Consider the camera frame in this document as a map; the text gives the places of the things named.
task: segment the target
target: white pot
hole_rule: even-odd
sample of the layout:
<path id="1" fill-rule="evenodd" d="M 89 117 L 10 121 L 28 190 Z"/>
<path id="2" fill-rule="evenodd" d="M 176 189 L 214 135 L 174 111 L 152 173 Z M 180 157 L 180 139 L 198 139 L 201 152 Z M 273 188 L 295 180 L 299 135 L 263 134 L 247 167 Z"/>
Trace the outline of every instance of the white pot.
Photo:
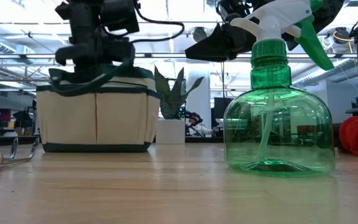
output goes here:
<path id="1" fill-rule="evenodd" d="M 157 121 L 157 133 L 155 136 L 157 144 L 184 144 L 185 136 L 184 120 L 160 119 Z"/>

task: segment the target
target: bag handle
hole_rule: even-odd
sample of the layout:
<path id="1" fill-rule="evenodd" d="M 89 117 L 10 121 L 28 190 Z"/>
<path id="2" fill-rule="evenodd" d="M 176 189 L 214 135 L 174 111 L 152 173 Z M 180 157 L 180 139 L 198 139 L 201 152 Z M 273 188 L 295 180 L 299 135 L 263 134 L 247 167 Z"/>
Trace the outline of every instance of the bag handle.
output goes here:
<path id="1" fill-rule="evenodd" d="M 122 69 L 122 67 L 127 66 L 127 64 L 128 63 L 124 62 L 123 64 L 115 68 L 113 68 L 112 65 L 108 65 L 108 64 L 101 64 L 92 67 L 89 70 L 86 70 L 82 73 L 90 72 L 91 73 L 90 75 L 92 75 L 92 73 L 101 74 L 101 75 L 98 75 L 96 78 L 94 78 L 92 81 L 88 82 L 87 84 L 79 85 L 79 86 L 61 85 L 60 82 L 63 80 L 67 80 L 66 76 L 68 74 L 71 75 L 73 73 L 68 73 L 64 70 L 60 70 L 57 68 L 50 68 L 49 69 L 49 74 L 51 78 L 50 85 L 52 87 L 52 90 L 58 93 L 60 96 L 72 97 L 72 96 L 84 95 L 96 90 L 97 88 L 101 87 L 102 85 L 110 81 L 110 79 L 116 76 L 119 73 L 119 71 Z"/>

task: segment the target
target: canvas tool bag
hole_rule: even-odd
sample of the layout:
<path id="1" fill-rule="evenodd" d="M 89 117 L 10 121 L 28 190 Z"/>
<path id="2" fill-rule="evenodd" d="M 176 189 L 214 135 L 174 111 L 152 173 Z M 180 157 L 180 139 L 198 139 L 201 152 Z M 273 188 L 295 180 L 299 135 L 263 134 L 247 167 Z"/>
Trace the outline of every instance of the canvas tool bag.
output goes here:
<path id="1" fill-rule="evenodd" d="M 102 64 L 81 73 L 55 68 L 49 72 L 50 85 L 37 87 L 45 152 L 148 149 L 160 104 L 151 71 L 123 63 Z"/>

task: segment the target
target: bottle cap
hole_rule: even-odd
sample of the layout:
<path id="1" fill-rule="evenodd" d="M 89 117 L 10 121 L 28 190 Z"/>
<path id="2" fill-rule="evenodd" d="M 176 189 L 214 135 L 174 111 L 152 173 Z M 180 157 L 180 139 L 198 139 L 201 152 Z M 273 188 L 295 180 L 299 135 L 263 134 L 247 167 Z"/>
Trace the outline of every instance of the bottle cap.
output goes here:
<path id="1" fill-rule="evenodd" d="M 287 50 L 283 40 L 263 40 L 252 47 L 251 63 L 264 57 L 287 57 Z"/>

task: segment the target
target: person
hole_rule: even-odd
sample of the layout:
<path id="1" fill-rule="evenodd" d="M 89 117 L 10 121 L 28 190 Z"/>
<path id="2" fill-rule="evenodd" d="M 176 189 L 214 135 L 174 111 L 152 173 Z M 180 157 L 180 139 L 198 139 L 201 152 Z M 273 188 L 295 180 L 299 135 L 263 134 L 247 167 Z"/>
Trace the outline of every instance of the person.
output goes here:
<path id="1" fill-rule="evenodd" d="M 207 134 L 214 134 L 216 132 L 215 129 L 208 129 L 202 124 L 196 124 L 197 117 L 190 117 L 189 118 L 189 124 L 190 124 L 190 134 L 191 135 L 199 135 L 201 137 L 204 137 Z"/>

